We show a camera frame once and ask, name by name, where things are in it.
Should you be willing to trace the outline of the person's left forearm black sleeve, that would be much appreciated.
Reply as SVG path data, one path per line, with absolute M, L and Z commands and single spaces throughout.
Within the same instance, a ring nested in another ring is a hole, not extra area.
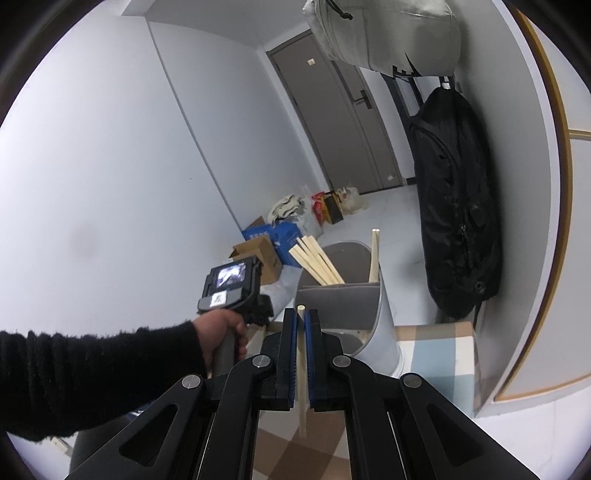
M 206 371 L 189 322 L 133 333 L 1 334 L 1 428 L 40 441 L 68 437 L 157 399 Z

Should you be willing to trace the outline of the person's left hand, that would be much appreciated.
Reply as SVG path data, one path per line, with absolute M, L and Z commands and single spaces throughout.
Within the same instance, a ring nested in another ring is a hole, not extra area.
M 242 315 L 228 309 L 217 309 L 200 314 L 192 321 L 192 325 L 195 332 L 197 332 L 198 342 L 207 368 L 211 368 L 214 351 L 221 345 L 228 331 L 235 333 L 236 342 L 238 342 L 238 360 L 245 359 L 247 330 Z

